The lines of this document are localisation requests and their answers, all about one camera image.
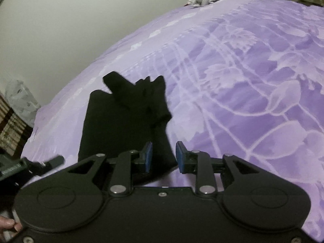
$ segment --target black cloth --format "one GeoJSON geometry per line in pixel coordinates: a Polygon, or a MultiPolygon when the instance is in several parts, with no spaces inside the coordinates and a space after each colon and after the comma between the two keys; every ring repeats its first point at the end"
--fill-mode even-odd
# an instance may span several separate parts
{"type": "Polygon", "coordinates": [[[128,150],[142,150],[153,143],[149,175],[137,177],[135,184],[152,181],[177,165],[166,136],[171,119],[165,100],[165,81],[159,76],[132,84],[117,72],[103,77],[112,94],[101,90],[90,94],[83,125],[79,161],[97,153],[109,158],[128,150]]]}

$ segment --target purple bedsheet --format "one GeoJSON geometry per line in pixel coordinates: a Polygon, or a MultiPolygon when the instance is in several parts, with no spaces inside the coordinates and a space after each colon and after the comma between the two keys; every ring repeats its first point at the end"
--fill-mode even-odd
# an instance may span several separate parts
{"type": "MultiPolygon", "coordinates": [[[[183,7],[122,39],[42,107],[23,156],[77,162],[90,93],[116,70],[163,75],[172,147],[235,154],[311,197],[303,229],[324,239],[324,9],[284,0],[183,7]]],[[[190,186],[174,171],[154,185],[190,186]]]]}

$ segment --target white wall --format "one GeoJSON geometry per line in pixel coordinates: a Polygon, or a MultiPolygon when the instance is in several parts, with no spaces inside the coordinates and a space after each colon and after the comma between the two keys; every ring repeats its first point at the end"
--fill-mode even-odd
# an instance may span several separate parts
{"type": "Polygon", "coordinates": [[[0,91],[23,80],[47,104],[109,46],[187,0],[4,0],[0,91]]]}

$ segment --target screw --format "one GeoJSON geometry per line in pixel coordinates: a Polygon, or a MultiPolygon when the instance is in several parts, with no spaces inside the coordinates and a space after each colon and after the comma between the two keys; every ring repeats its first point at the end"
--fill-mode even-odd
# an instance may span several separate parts
{"type": "Polygon", "coordinates": [[[24,243],[34,243],[34,240],[31,237],[24,237],[22,242],[24,242],[24,243]]]}
{"type": "Polygon", "coordinates": [[[110,188],[110,191],[113,192],[114,194],[120,194],[126,191],[126,187],[124,187],[123,185],[113,185],[110,188]]]}
{"type": "Polygon", "coordinates": [[[291,240],[291,243],[302,243],[302,239],[300,237],[295,237],[291,240]]]}
{"type": "Polygon", "coordinates": [[[159,193],[159,196],[160,196],[160,197],[165,197],[165,196],[167,196],[167,193],[165,193],[165,192],[161,192],[161,193],[159,193]]]}
{"type": "Polygon", "coordinates": [[[199,188],[199,191],[202,192],[203,194],[212,194],[216,191],[216,189],[214,186],[211,185],[203,185],[199,188]]]}

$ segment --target white plastic bag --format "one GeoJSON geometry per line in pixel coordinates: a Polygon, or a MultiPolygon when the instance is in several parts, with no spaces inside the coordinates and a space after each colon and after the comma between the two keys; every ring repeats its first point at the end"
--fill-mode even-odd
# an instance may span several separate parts
{"type": "Polygon", "coordinates": [[[5,98],[14,112],[30,127],[34,127],[39,103],[20,80],[12,80],[5,89],[5,98]]]}

